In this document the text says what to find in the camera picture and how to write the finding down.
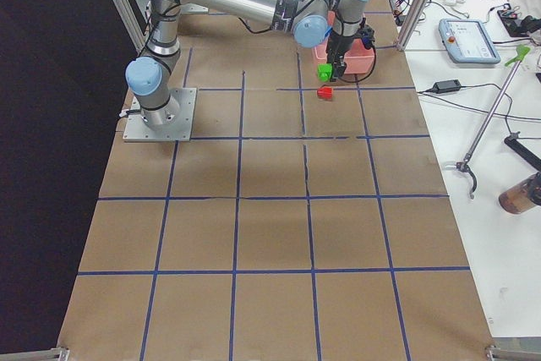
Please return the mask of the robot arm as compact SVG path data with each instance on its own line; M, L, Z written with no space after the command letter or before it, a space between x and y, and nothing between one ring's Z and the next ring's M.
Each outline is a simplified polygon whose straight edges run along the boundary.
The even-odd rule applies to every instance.
M353 48L371 50L369 0L149 0L145 41L128 65L135 118L147 129L183 121L188 89L199 92L192 111L196 134L221 114L210 98L236 113L255 114L242 98L245 85L270 97L284 90L302 118L303 92L357 84L371 75L352 71Z

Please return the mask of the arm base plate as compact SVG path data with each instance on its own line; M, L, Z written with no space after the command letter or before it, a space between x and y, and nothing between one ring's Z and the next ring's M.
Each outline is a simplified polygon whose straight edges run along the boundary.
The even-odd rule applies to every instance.
M132 110L127 117L123 132L126 142L170 142L190 141L196 88L171 88L170 100L160 110L143 109L136 97L132 101Z

